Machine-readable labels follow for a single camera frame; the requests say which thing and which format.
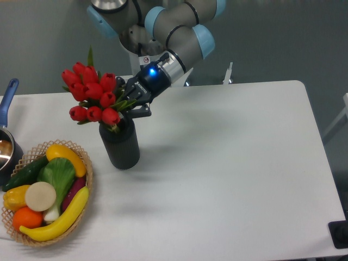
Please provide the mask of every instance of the tulip bouquet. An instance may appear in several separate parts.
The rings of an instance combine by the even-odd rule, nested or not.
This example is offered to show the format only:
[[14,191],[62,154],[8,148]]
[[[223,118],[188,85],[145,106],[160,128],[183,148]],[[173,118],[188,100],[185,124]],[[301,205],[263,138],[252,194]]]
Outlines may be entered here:
[[71,119],[78,121],[79,125],[99,122],[111,132],[121,132],[120,114],[131,107],[135,100],[122,99],[123,86],[117,86],[113,73],[102,75],[100,71],[95,70],[91,47],[87,66],[77,62],[72,70],[64,70],[61,74],[67,85],[63,86],[63,89],[70,92],[79,102],[69,111]]

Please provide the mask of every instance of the woven basket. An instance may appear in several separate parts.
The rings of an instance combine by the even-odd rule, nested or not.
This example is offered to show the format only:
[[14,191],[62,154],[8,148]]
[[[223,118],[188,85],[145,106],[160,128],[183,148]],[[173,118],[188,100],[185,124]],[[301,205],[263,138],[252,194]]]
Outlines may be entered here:
[[[56,140],[56,141],[49,141],[49,142],[44,142],[43,144],[38,144],[36,147],[32,148],[30,151],[28,151],[28,154],[25,154],[23,158],[19,161],[19,163],[16,165],[15,169],[13,170],[12,175],[16,175],[16,173],[22,169],[24,166],[32,162],[34,159],[37,157],[40,157],[46,153],[46,150],[50,145],[52,144],[61,144],[69,147],[72,149],[79,157],[82,159],[84,162],[86,168],[87,168],[87,174],[86,174],[86,186],[89,188],[89,191],[91,193],[92,189],[92,182],[93,182],[93,171],[92,171],[92,162],[87,154],[87,152],[84,151],[81,146],[73,143],[72,141],[65,141],[65,140]],[[31,239],[29,236],[15,231],[14,227],[12,226],[12,219],[14,212],[11,210],[7,210],[4,207],[2,208],[2,222],[5,225],[5,228],[7,230],[7,233],[18,243],[22,243],[27,246],[32,246],[32,247],[41,247],[41,246],[48,246],[51,244],[54,244],[58,241],[61,241],[64,239],[67,235],[69,235],[80,223],[80,220],[82,216],[85,213],[86,207],[88,205],[88,201],[84,209],[82,210],[81,214],[79,217],[77,217],[77,220],[72,224],[72,226],[62,235],[59,237],[49,240],[49,241],[44,241],[44,242],[38,242],[33,239]]]

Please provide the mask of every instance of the fake vegetable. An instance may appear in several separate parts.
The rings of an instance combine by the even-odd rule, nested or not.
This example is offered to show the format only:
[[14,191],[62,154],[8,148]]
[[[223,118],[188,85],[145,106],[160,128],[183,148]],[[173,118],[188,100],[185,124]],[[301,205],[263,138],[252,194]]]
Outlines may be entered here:
[[60,205],[68,193],[75,177],[75,169],[72,163],[66,158],[52,159],[44,171],[39,174],[38,181],[44,181],[51,184],[57,198],[54,205],[43,213],[43,219],[46,223],[51,223],[60,215]]
[[75,175],[78,178],[85,176],[86,166],[77,154],[70,148],[61,144],[52,144],[46,151],[47,159],[66,158],[71,161],[75,168]]
[[88,196],[89,189],[87,187],[81,188],[76,193],[64,213],[52,224],[34,229],[21,226],[20,231],[36,241],[48,241],[62,235],[69,229],[69,227],[71,227],[77,217],[81,214],[87,203]]
[[12,225],[16,231],[20,231],[20,226],[37,228],[42,224],[42,212],[36,212],[28,207],[19,209],[14,215]]
[[65,196],[65,198],[61,204],[61,211],[62,212],[64,212],[66,210],[67,206],[69,206],[71,200],[74,198],[76,193],[84,186],[86,186],[86,181],[84,178],[78,178],[77,180],[74,181],[71,189],[69,190],[68,194]]
[[23,186],[8,190],[3,196],[4,207],[14,212],[19,210],[20,208],[25,207],[27,204],[24,199],[24,196],[29,187],[30,185],[23,185]]
[[42,156],[23,167],[16,175],[13,175],[8,183],[2,187],[2,191],[8,191],[22,185],[31,185],[36,182],[40,169],[46,166],[48,160]]
[[25,200],[28,208],[33,211],[48,210],[54,203],[57,195],[54,187],[47,182],[36,182],[28,188]]

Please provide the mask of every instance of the blue light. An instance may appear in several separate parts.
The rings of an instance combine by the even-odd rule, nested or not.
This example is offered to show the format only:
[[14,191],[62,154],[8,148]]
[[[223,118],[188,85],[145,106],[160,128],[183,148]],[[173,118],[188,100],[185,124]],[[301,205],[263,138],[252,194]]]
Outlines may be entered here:
[[150,75],[155,76],[156,75],[156,70],[154,68],[150,69]]

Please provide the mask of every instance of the black vase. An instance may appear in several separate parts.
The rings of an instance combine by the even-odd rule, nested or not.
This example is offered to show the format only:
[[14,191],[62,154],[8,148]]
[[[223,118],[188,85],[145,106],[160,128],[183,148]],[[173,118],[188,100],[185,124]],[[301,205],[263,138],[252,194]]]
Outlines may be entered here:
[[133,119],[125,116],[121,122],[122,131],[114,133],[99,125],[99,133],[111,163],[120,170],[133,167],[140,158],[138,139]]

